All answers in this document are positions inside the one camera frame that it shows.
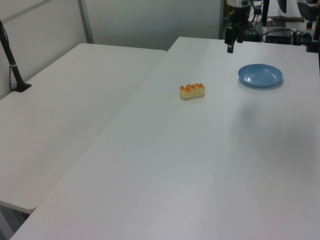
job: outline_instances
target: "equipment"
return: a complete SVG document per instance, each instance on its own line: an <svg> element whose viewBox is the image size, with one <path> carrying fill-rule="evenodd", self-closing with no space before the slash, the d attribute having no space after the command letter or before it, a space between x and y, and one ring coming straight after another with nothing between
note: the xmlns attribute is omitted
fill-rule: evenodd
<svg viewBox="0 0 320 240"><path fill-rule="evenodd" d="M5 55L8 58L9 66L12 69L13 75L16 80L16 88L14 88L13 91L22 93L25 90L27 90L28 88L30 88L31 84L25 83L21 78L21 75L20 75L18 66L16 64L14 55L12 54L12 51L9 46L8 36L6 34L5 28L4 28L1 20L0 20L0 41L2 43Z"/></svg>
<svg viewBox="0 0 320 240"><path fill-rule="evenodd" d="M262 9L262 26L266 26L269 1L263 1ZM280 9L286 13L287 12L287 0L277 0ZM237 40L238 43L242 43L244 40L245 31L249 28L250 24L255 19L257 10L254 5L254 0L226 0L229 6L228 19L231 23L231 27L226 29L224 43L227 44L227 52L234 52L234 44ZM251 7L253 7L253 20L249 22L249 14Z"/></svg>

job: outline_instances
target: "blue plate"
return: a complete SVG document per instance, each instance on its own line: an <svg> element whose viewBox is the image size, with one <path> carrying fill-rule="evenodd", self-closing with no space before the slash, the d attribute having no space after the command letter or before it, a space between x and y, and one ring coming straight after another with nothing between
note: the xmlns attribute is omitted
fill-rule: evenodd
<svg viewBox="0 0 320 240"><path fill-rule="evenodd" d="M239 80L254 87L271 87L282 82L282 72L270 65L251 64L239 69Z"/></svg>

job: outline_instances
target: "wall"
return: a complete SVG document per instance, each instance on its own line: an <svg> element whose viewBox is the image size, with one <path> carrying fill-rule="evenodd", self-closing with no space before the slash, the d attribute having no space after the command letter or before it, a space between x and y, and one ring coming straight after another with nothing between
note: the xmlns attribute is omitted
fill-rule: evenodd
<svg viewBox="0 0 320 240"><path fill-rule="evenodd" d="M3 23L8 22L8 20L16 18L21 13L48 1L50 0L0 0L0 19Z"/></svg>
<svg viewBox="0 0 320 240"><path fill-rule="evenodd" d="M48 1L3 25L24 81L87 42L77 0ZM0 99L9 93L9 63L0 46Z"/></svg>
<svg viewBox="0 0 320 240"><path fill-rule="evenodd" d="M219 37L220 0L81 0L93 42L168 50L179 36Z"/></svg>

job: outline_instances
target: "food item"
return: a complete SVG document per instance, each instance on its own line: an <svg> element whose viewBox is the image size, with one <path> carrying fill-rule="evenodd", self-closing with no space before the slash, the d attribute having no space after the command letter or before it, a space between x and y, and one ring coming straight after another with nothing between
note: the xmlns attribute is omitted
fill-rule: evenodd
<svg viewBox="0 0 320 240"><path fill-rule="evenodd" d="M188 84L180 87L180 97L182 99L191 99L203 96L205 94L205 86L202 83Z"/></svg>

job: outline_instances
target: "white table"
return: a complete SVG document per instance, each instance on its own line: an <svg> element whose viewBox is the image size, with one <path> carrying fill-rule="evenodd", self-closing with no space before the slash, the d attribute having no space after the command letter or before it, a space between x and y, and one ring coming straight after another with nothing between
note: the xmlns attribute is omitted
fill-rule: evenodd
<svg viewBox="0 0 320 240"><path fill-rule="evenodd" d="M179 38L12 240L318 239L317 60ZM254 63L278 67L283 85L241 84ZM204 97L179 98L198 82Z"/></svg>
<svg viewBox="0 0 320 240"><path fill-rule="evenodd" d="M80 44L0 101L0 205L31 213L166 52Z"/></svg>

